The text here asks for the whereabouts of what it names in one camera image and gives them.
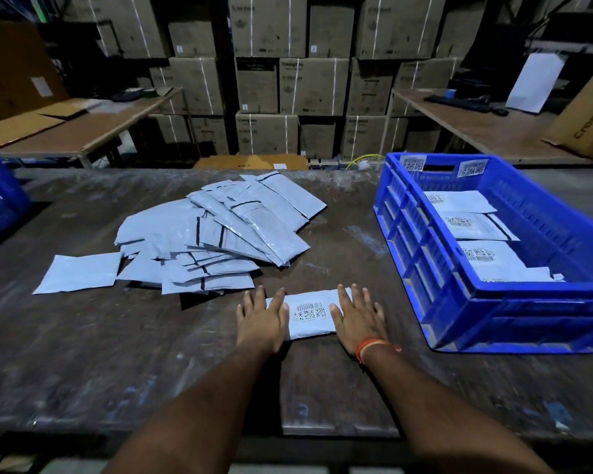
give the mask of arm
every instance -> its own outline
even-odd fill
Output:
[[[237,306],[237,347],[193,387],[158,410],[105,469],[106,474],[228,472],[253,386],[288,333],[288,305],[280,289],[247,291]]]
[[[343,347],[354,354],[365,338],[387,340],[384,311],[369,291],[342,286],[343,312],[330,306]],[[551,469],[510,430],[466,404],[425,374],[391,344],[371,344],[360,353],[384,390],[415,454],[443,472],[551,473]]]

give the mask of person's left hand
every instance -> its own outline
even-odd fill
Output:
[[[255,301],[250,291],[244,293],[244,305],[237,305],[237,345],[260,345],[273,354],[281,348],[288,336],[290,309],[283,302],[284,288],[277,291],[266,309],[266,290],[259,286]]]

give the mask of wooden desk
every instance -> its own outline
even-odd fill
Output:
[[[424,101],[430,94],[433,91],[392,90],[391,95],[410,103],[481,153],[498,155],[510,163],[593,164],[590,159],[575,156],[542,141],[542,135],[553,123],[555,115],[542,113],[535,116],[510,110],[509,116],[502,118],[492,113],[467,111]]]
[[[32,178],[25,185],[32,199],[52,204],[0,245],[0,429],[127,432],[229,353],[242,293],[161,296],[125,281],[74,293],[31,292],[55,254],[113,251],[127,215],[241,173],[21,170]],[[369,286],[404,355],[474,406],[529,440],[593,440],[593,355],[431,351],[373,213],[380,175],[284,174],[328,207],[300,232],[311,248],[288,269],[264,267],[255,284],[289,293],[339,282]],[[257,434],[399,435],[368,375],[335,336],[294,341],[285,350],[253,396],[261,409],[252,416],[261,423]],[[573,421],[554,419],[545,403],[560,403]],[[569,431],[556,421],[569,422]]]
[[[163,103],[179,94],[172,88],[157,98],[141,98],[119,113],[87,113],[36,135],[0,149],[0,156],[10,158],[73,158],[85,168],[92,168],[88,154],[100,148],[130,126],[136,124]]]

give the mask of barcode label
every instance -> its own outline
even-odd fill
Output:
[[[426,155],[423,156],[402,156],[400,162],[407,171],[423,171],[426,164]]]
[[[438,205],[439,203],[443,203],[444,199],[439,196],[439,195],[426,195],[426,197],[428,198],[428,200],[434,204],[434,205]]]
[[[459,172],[457,173],[457,177],[461,178],[463,176],[483,174],[483,172],[486,170],[487,164],[488,160],[464,161],[459,165]]]
[[[318,318],[324,318],[325,308],[323,303],[307,303],[296,307],[294,314],[295,321],[312,321]]]
[[[494,261],[494,253],[490,250],[485,248],[464,248],[464,253],[466,257],[470,261],[484,261],[484,262],[492,262]]]
[[[446,223],[451,224],[452,226],[461,226],[461,227],[474,226],[474,223],[470,218],[462,218],[460,216],[446,216],[444,219],[446,220]]]

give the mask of forearm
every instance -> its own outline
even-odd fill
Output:
[[[269,355],[257,345],[237,347],[193,387],[154,414],[123,446],[106,472],[154,472],[154,458],[163,462],[163,472],[227,472],[253,386]]]
[[[531,472],[551,472],[510,430],[466,404],[391,346],[371,346],[363,357],[418,456],[482,458]]]

